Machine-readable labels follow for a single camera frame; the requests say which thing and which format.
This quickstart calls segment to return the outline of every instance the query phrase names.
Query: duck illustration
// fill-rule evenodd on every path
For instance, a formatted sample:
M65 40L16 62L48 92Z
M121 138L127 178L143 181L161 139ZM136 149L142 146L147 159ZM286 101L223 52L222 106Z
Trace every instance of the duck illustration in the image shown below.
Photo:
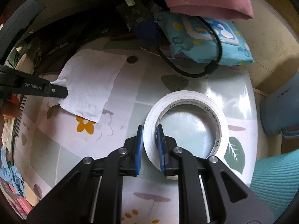
M223 27L223 25L218 24L217 27L222 28L222 30L220 31L220 33L221 33L224 37L229 38L229 39L232 39L232 38L234 37L230 32L228 32L228 31Z

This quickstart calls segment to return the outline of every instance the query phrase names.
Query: teal wipes package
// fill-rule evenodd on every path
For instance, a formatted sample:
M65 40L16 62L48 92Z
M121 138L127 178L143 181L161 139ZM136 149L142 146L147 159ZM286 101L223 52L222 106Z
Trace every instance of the teal wipes package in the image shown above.
M220 65L235 66L253 63L245 39L233 21L204 18L222 44ZM218 56L218 45L212 31L197 17L171 12L155 14L155 20L170 42L172 56L184 53L198 63L209 63Z

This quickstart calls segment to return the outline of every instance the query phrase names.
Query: teal ribbed object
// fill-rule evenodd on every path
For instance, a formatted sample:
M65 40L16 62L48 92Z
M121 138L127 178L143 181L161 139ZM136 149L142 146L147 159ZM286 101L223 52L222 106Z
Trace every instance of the teal ribbed object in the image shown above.
M250 188L277 219L299 189L299 149L257 161Z

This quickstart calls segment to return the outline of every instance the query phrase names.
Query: white paper napkin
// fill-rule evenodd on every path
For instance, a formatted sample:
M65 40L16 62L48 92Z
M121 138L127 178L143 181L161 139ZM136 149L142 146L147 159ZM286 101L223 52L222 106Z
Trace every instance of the white paper napkin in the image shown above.
M126 55L83 49L65 64L53 84L65 86L68 96L58 99L66 111L99 122L114 80L126 62Z

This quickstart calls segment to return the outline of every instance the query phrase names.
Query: roll of tape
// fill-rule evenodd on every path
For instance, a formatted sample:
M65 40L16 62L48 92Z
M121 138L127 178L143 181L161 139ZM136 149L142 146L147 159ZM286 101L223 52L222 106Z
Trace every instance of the roll of tape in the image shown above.
M210 155L224 157L228 146L228 123L223 111L208 96L194 91L176 91L160 99L151 109L144 123L143 144L150 161L160 169L160 156L156 146L156 128L162 116L171 108L182 105L196 105L209 114L215 124L216 140Z

